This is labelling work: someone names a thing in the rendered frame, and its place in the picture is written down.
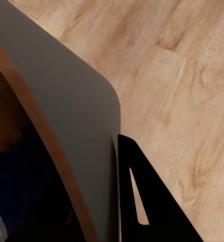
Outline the can of soda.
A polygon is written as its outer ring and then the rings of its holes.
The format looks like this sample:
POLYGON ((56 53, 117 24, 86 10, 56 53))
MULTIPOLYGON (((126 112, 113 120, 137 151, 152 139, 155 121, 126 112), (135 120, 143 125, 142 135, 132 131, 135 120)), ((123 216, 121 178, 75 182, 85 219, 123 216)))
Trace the can of soda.
POLYGON ((36 134, 0 153, 0 242, 5 242, 57 173, 36 134))

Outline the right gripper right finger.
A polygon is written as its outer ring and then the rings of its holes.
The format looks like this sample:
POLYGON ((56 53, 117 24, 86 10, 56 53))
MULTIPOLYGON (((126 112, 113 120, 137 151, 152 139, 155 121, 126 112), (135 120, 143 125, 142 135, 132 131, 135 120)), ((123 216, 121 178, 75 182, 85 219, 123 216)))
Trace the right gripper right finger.
POLYGON ((137 143, 118 134, 121 242, 204 242, 137 143), (138 223, 132 170, 149 225, 138 223))

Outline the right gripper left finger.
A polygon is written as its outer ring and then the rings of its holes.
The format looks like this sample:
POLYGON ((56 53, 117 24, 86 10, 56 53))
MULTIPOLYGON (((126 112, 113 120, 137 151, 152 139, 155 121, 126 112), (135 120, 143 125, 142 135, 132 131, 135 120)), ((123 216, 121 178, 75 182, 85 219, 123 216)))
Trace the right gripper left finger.
POLYGON ((57 172, 5 242, 86 242, 72 202, 57 172))

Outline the trash can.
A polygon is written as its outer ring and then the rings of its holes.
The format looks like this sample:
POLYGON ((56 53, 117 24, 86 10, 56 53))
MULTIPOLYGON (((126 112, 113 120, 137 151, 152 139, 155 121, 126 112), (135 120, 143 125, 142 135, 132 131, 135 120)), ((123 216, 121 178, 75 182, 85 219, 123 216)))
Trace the trash can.
POLYGON ((86 242, 121 242, 112 84, 7 0, 0 0, 0 153, 39 134, 86 242))

